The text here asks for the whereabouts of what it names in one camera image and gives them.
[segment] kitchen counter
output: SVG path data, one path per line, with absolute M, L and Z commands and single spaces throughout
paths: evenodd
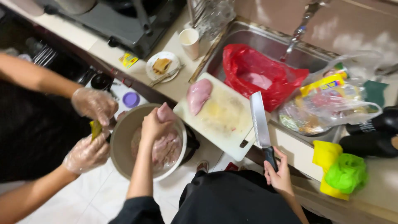
M 114 68 L 130 75 L 132 78 L 139 80 L 146 85 L 151 82 L 145 72 L 145 60 L 139 60 L 129 69 L 126 69 L 118 60 L 118 58 L 123 55 L 124 51 L 119 48 L 109 47 L 107 42 L 100 37 L 89 33 L 88 31 L 77 27 L 57 16 L 44 14 L 42 16 L 33 17 L 19 9 L 9 0 L 0 0 L 0 2 L 24 17 L 30 19 L 31 21 L 45 27 L 51 32 L 89 52 L 93 56 L 107 62 Z M 186 94 L 190 85 L 188 80 L 191 78 L 192 74 L 195 72 L 196 68 L 199 66 L 211 46 L 211 43 L 201 41 L 199 58 L 194 61 L 190 60 L 185 55 L 178 40 L 178 34 L 183 29 L 189 27 L 188 23 L 188 11 L 185 9 L 180 17 L 171 26 L 171 28 L 166 32 L 159 44 L 154 48 L 152 51 L 153 53 L 147 57 L 147 59 L 149 59 L 153 54 L 159 51 L 170 51 L 176 54 L 182 63 L 186 64 L 186 67 L 178 73 L 176 78 L 167 83 L 158 84 L 154 87 L 154 89 L 176 102 L 178 102 L 181 97 Z M 278 130 L 272 125 L 269 125 L 269 133 L 272 144 L 277 145 L 279 149 L 288 155 L 290 165 L 294 166 L 296 169 L 314 178 L 315 180 L 320 181 L 322 179 L 322 168 L 312 163 L 312 157 L 314 154 L 313 148 Z M 254 136 L 254 132 L 251 132 L 250 135 L 251 136 L 248 136 L 248 138 Z M 216 146 L 209 141 L 203 141 L 202 147 Z M 388 161 L 388 163 L 384 163 L 384 160 L 382 159 L 376 159 L 369 162 L 368 168 L 370 170 L 369 174 L 371 183 L 369 183 L 368 186 L 357 195 L 353 196 L 352 200 L 357 203 L 361 203 L 361 201 L 363 201 L 367 204 L 374 204 L 376 206 L 380 206 L 398 213 L 398 208 L 395 206 L 396 201 L 398 200 L 398 169 L 396 164 L 396 159 L 391 159 Z M 386 167 L 385 169 L 389 171 L 388 176 L 381 175 L 383 170 L 380 169 L 380 167 Z

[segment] plate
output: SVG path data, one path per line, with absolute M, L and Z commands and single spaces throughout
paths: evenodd
M 146 68 L 145 68 L 145 70 L 146 70 L 146 75 L 147 75 L 150 79 L 152 79 L 153 81 L 155 81 L 156 79 L 158 79 L 158 78 L 162 77 L 162 75 L 164 75 L 164 74 L 162 74 L 162 75 L 157 75 L 157 74 L 155 74 L 155 72 L 153 72 L 153 69 L 152 69 L 153 64 L 154 64 L 155 61 L 156 61 L 157 59 L 159 59 L 159 58 L 160 58 L 160 59 L 162 59 L 162 58 L 167 58 L 167 59 L 170 59 L 170 60 L 172 61 L 172 63 L 171 63 L 170 66 L 169 66 L 169 69 L 167 69 L 167 71 L 166 71 L 164 74 L 173 71 L 173 69 L 177 68 L 177 67 L 180 65 L 180 62 L 179 62 L 178 57 L 177 57 L 175 54 L 171 53 L 171 52 L 168 52 L 168 51 L 161 51 L 161 52 L 159 52 L 159 53 L 153 55 L 153 56 L 148 60 L 148 62 L 146 63 Z M 167 79 L 164 79 L 161 83 L 165 83 L 165 82 L 168 82 L 168 81 L 174 79 L 174 77 L 175 77 L 177 74 L 178 74 L 178 72 L 176 72 L 176 73 L 175 73 L 174 75 L 172 75 L 171 77 L 169 77 L 169 78 L 167 78 Z

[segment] purple lid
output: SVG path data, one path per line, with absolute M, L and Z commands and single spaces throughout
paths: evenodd
M 123 96 L 123 103 L 128 108 L 136 107 L 140 103 L 140 96 L 134 92 L 127 92 Z

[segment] black shirt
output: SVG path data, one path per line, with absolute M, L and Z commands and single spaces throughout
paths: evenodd
M 281 195 L 233 172 L 220 171 L 194 178 L 181 198 L 186 191 L 190 193 L 180 201 L 172 224 L 301 223 Z M 146 223 L 164 223 L 159 206 L 149 196 L 126 200 L 119 215 L 109 224 Z
M 90 134 L 68 99 L 0 81 L 0 182 L 32 180 L 59 166 Z

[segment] white cup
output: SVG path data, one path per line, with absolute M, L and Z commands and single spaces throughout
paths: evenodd
M 195 29 L 189 28 L 183 30 L 179 34 L 179 41 L 185 54 L 191 60 L 195 60 L 199 57 L 199 32 Z

